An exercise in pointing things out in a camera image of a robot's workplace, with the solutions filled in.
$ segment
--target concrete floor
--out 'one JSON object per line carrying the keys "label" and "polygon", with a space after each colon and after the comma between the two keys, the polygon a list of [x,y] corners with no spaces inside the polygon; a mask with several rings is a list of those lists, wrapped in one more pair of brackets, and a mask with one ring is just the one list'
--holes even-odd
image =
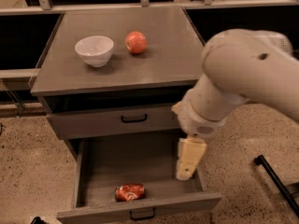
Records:
{"label": "concrete floor", "polygon": [[[23,6],[23,0],[0,3],[0,8]],[[57,212],[71,208],[76,162],[40,105],[27,106],[16,118],[13,105],[0,105],[0,223],[29,224],[36,216],[60,223]],[[239,107],[208,140],[201,162],[208,191],[223,196],[216,208],[140,223],[299,223],[263,167],[253,164],[263,154],[284,184],[298,182],[298,140],[299,126],[277,111],[264,105]]]}

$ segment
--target bowl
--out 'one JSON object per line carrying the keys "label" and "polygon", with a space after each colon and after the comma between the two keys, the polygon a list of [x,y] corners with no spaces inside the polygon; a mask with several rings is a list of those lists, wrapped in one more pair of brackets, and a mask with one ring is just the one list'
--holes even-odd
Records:
{"label": "bowl", "polygon": [[101,67],[110,60],[113,47],[114,43],[109,37],[94,35],[79,40],[75,51],[83,62]]}

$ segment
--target red apple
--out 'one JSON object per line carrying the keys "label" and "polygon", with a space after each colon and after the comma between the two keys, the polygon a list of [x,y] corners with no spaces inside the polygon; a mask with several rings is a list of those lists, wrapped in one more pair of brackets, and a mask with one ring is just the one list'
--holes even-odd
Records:
{"label": "red apple", "polygon": [[131,32],[125,38],[125,46],[132,54],[139,54],[147,47],[147,39],[138,31]]}

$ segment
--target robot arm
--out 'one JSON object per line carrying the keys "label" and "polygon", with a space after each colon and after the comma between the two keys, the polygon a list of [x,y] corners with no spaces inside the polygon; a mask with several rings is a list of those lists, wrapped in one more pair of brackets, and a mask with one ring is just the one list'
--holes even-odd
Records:
{"label": "robot arm", "polygon": [[203,138],[211,137],[227,115],[249,100],[299,121],[299,62],[291,54],[288,38],[268,31],[228,30],[206,43],[204,74],[173,106],[188,135],[178,144],[178,179],[192,176],[206,150]]}

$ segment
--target closed drawer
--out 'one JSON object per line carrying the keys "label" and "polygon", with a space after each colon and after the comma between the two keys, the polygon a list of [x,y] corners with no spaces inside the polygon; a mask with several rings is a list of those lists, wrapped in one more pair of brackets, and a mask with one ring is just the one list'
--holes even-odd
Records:
{"label": "closed drawer", "polygon": [[121,133],[139,133],[178,128],[172,104],[135,106],[48,114],[59,139],[75,139]]}
{"label": "closed drawer", "polygon": [[[190,180],[175,178],[182,135],[181,130],[168,130],[81,141],[74,208],[57,218],[65,224],[98,224],[215,207],[221,195],[206,191],[199,169]],[[127,183],[143,184],[145,198],[116,202],[115,188]]]}

